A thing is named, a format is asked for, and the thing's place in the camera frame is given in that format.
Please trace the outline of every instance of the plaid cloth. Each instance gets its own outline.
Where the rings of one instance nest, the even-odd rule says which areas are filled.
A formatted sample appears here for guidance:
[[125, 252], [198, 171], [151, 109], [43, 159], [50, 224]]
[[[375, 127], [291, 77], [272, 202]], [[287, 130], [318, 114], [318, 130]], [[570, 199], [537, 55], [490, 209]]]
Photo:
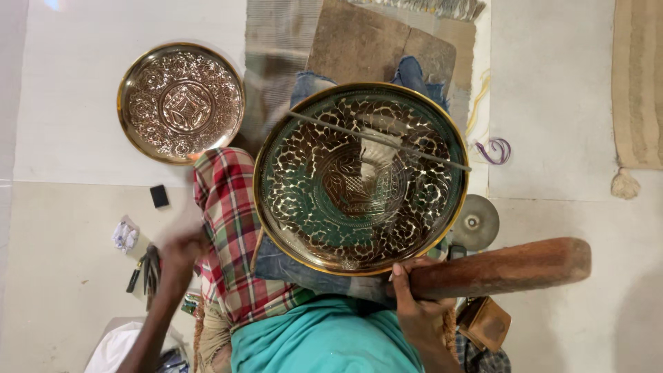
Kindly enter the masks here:
[[200, 264], [202, 294], [226, 316], [231, 332], [282, 315], [314, 296], [293, 283], [256, 278], [249, 270], [261, 225], [253, 200], [253, 158], [241, 149], [205, 152], [196, 162], [194, 192], [212, 242]]
[[466, 373], [511, 373], [511, 361], [503, 349], [479, 350], [467, 337], [456, 332], [456, 352]]

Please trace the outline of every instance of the round metal disc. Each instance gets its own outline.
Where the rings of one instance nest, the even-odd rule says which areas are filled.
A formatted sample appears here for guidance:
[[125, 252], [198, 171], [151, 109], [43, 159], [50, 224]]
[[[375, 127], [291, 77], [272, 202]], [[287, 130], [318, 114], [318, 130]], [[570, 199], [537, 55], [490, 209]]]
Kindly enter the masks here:
[[[292, 111], [467, 164], [449, 115], [407, 88], [345, 84]], [[286, 116], [256, 160], [253, 191], [261, 224], [283, 252], [319, 271], [371, 275], [425, 254], [445, 236], [463, 204], [468, 176]]]
[[479, 251], [493, 243], [499, 231], [499, 214], [491, 201], [468, 194], [458, 219], [452, 226], [453, 240], [468, 250]]
[[244, 115], [244, 91], [235, 69], [219, 54], [191, 43], [159, 46], [127, 71], [117, 114], [142, 153], [190, 165], [200, 153], [227, 146]]

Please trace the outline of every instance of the brown wallet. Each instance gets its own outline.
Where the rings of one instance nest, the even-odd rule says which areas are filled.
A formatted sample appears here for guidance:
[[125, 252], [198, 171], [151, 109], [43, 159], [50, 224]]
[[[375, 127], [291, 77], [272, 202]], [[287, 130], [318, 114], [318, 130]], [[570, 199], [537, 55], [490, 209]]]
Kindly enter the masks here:
[[458, 317], [458, 331], [474, 345], [496, 352], [502, 346], [511, 326], [511, 316], [490, 297], [479, 297], [461, 312]]

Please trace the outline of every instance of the hand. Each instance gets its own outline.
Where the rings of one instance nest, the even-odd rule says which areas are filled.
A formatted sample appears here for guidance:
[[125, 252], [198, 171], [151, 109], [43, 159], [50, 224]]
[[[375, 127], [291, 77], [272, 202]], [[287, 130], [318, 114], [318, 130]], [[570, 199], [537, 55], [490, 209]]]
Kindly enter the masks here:
[[159, 251], [163, 269], [159, 293], [181, 300], [193, 276], [194, 264], [207, 253], [210, 241], [204, 228], [171, 237]]
[[442, 342], [433, 327], [433, 320], [455, 304], [455, 299], [415, 301], [410, 292], [410, 272], [414, 268], [439, 262], [429, 256], [422, 256], [396, 263], [392, 268], [392, 282], [398, 303], [398, 323], [405, 339], [417, 349], [436, 348], [441, 345]]

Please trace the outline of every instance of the metal rod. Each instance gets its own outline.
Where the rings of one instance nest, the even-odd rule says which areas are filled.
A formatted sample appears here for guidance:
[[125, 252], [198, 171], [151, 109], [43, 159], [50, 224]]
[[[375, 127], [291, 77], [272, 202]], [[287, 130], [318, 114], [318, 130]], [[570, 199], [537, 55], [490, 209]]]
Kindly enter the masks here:
[[338, 125], [327, 123], [325, 121], [321, 121], [321, 120], [318, 120], [318, 119], [307, 117], [306, 115], [297, 114], [297, 113], [291, 112], [291, 111], [288, 111], [287, 114], [292, 116], [292, 117], [298, 118], [298, 119], [306, 120], [306, 121], [309, 121], [311, 123], [323, 125], [327, 128], [335, 129], [336, 131], [339, 131], [339, 132], [347, 133], [348, 135], [357, 136], [357, 137], [360, 137], [362, 139], [366, 139], [366, 140], [369, 140], [369, 141], [374, 141], [378, 144], [382, 144], [382, 145], [386, 145], [388, 147], [392, 147], [394, 149], [402, 150], [406, 153], [414, 154], [414, 155], [417, 155], [421, 158], [426, 158], [426, 159], [429, 159], [431, 161], [435, 161], [437, 163], [443, 163], [445, 165], [449, 165], [449, 166], [455, 167], [457, 169], [465, 170], [465, 171], [472, 171], [472, 168], [470, 168], [468, 166], [461, 165], [461, 164], [456, 163], [456, 162], [447, 161], [446, 159], [435, 157], [435, 156], [430, 155], [430, 154], [422, 153], [422, 152], [416, 151], [414, 149], [402, 147], [402, 146], [396, 145], [396, 144], [394, 144], [394, 143], [392, 143], [388, 140], [381, 139], [380, 137], [377, 137], [377, 136], [372, 136], [372, 135], [367, 135], [365, 133], [352, 131], [350, 129], [340, 127]]

